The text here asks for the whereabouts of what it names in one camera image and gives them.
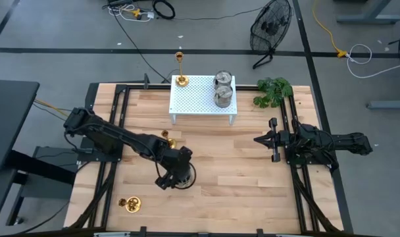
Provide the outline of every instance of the brass object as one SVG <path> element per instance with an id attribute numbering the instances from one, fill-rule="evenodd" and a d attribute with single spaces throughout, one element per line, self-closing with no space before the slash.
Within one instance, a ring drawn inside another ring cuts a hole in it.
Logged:
<path id="1" fill-rule="evenodd" d="M 176 78 L 176 84 L 179 86 L 186 86 L 186 85 L 188 85 L 188 82 L 189 82 L 188 77 L 184 76 L 182 74 L 182 58 L 183 57 L 184 57 L 184 54 L 182 52 L 177 52 L 175 54 L 175 58 L 178 61 L 178 64 L 180 64 L 180 75 L 177 76 L 177 78 Z"/>
<path id="2" fill-rule="evenodd" d="M 162 136 L 168 140 L 168 146 L 169 148 L 175 148 L 176 147 L 176 140 L 172 138 L 168 138 L 169 132 L 166 130 L 162 131 Z"/>
<path id="3" fill-rule="evenodd" d="M 122 198 L 118 201 L 118 205 L 120 207 L 126 207 L 126 209 L 129 213 L 135 213 L 140 210 L 141 201 L 138 197 L 130 197 L 127 200 Z"/>

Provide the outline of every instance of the yellow cable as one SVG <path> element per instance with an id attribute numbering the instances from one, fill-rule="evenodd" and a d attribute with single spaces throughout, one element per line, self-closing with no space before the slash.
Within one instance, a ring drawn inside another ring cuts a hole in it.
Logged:
<path id="1" fill-rule="evenodd" d="M 329 29 L 327 29 L 326 27 L 324 27 L 323 24 L 321 24 L 321 22 L 318 21 L 317 16 L 316 16 L 316 13 L 315 13 L 315 8 L 316 8 L 316 6 L 317 6 L 317 1 L 318 1 L 318 0 L 314 0 L 314 4 L 312 5 L 312 15 L 314 16 L 314 19 L 315 19 L 316 22 L 321 26 L 321 28 L 323 28 L 325 31 L 327 31 L 327 33 L 330 34 L 330 39 L 332 40 L 332 45 L 333 45 L 333 47 L 334 47 L 334 48 L 336 49 L 336 51 L 337 51 L 337 57 L 340 58 L 340 57 L 346 56 L 347 51 L 338 49 L 338 48 L 336 47 L 336 45 L 335 45 L 335 43 L 334 43 L 334 39 L 333 39 L 333 34 L 331 33 L 331 31 L 329 31 Z"/>
<path id="2" fill-rule="evenodd" d="M 62 114 L 62 115 L 64 115 L 64 116 L 66 116 L 66 117 L 68 117 L 68 115 L 67 115 L 66 113 L 62 112 L 61 110 L 57 109 L 56 107 L 54 107 L 54 106 L 52 106 L 52 105 L 50 105 L 50 104 L 48 104 L 48 103 L 46 103 L 46 102 L 40 101 L 40 100 L 38 100 L 38 99 L 35 99 L 35 101 L 37 101 L 38 103 L 41 103 L 41 104 L 43 104 L 43 105 L 45 105 L 45 106 L 47 106 L 47 107 L 50 107 L 51 109 L 56 110 L 58 113 L 60 113 L 60 114 Z"/>

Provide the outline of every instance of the black fan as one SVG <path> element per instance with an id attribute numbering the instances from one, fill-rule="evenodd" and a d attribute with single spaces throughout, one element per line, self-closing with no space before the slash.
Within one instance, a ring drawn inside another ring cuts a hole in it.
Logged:
<path id="1" fill-rule="evenodd" d="M 254 64 L 253 69 L 273 59 L 275 48 L 283 40 L 291 24 L 291 11 L 288 0 L 271 0 L 255 19 L 250 29 L 250 46 L 264 57 Z"/>

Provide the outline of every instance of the green plant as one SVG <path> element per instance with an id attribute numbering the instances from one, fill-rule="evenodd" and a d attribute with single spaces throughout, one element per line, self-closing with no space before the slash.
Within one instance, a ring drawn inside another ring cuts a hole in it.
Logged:
<path id="1" fill-rule="evenodd" d="M 262 109 L 267 108 L 269 103 L 272 108 L 280 106 L 284 97 L 293 95 L 291 84 L 285 78 L 266 78 L 259 80 L 257 86 L 265 95 L 255 97 L 253 103 Z"/>

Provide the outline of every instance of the gray floor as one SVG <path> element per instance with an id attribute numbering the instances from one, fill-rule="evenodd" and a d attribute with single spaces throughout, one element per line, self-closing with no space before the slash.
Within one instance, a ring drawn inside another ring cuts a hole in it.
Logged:
<path id="1" fill-rule="evenodd" d="M 180 18 L 233 14 L 264 5 L 267 0 L 170 1 Z M 387 43 L 400 37 L 395 26 L 350 26 L 337 24 L 336 14 L 359 13 L 366 5 L 320 1 L 317 15 L 334 33 L 338 47 L 349 50 L 364 43 L 374 52 L 397 51 Z M 0 22 L 12 1 L 0 0 Z M 303 21 L 312 51 L 332 52 L 330 39 L 314 22 L 312 0 L 301 0 Z M 120 31 L 114 18 L 101 10 L 101 0 L 21 0 L 3 33 L 0 47 L 12 48 L 134 48 Z M 149 2 L 140 3 L 141 7 Z M 400 0 L 392 1 L 383 13 L 400 14 Z M 137 46 L 144 49 L 249 49 L 249 27 L 257 13 L 211 21 L 123 22 Z M 280 44 L 281 51 L 303 51 L 296 19 Z M 176 68 L 173 55 L 146 55 L 162 74 Z M 238 84 L 255 84 L 266 76 L 283 76 L 293 85 L 311 85 L 304 57 L 275 57 L 266 66 L 252 70 L 258 59 L 252 55 L 186 55 L 186 74 L 214 74 L 229 70 Z M 400 111 L 369 111 L 371 100 L 400 99 L 400 69 L 370 79 L 357 79 L 347 71 L 345 59 L 314 58 L 318 81 L 333 133 L 364 132 L 374 152 L 367 157 L 338 153 L 349 212 L 357 234 L 400 236 Z M 374 59 L 366 66 L 353 65 L 357 74 L 370 74 L 398 65 L 398 59 Z M 58 107 L 84 104 L 89 83 L 141 80 L 148 73 L 152 82 L 161 79 L 139 55 L 0 53 L 1 80 L 31 80 L 41 84 L 37 97 Z M 63 139 L 63 122 L 32 108 L 15 144 L 15 149 L 31 155 L 35 146 L 68 147 Z M 14 197 L 14 188 L 9 199 Z M 27 199 L 20 215 L 26 222 L 5 227 L 0 217 L 0 234 L 10 234 L 34 226 L 50 217 L 66 203 L 61 199 Z M 52 230 L 63 225 L 65 210 L 37 229 Z"/>

